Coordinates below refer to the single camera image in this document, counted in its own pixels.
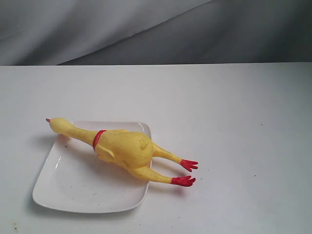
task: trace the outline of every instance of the white tabletop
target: white tabletop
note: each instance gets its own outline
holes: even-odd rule
[[[311,233],[312,63],[0,67],[0,109],[3,234]],[[123,213],[40,207],[47,117],[144,122],[158,145],[199,161],[197,181],[150,183]]]

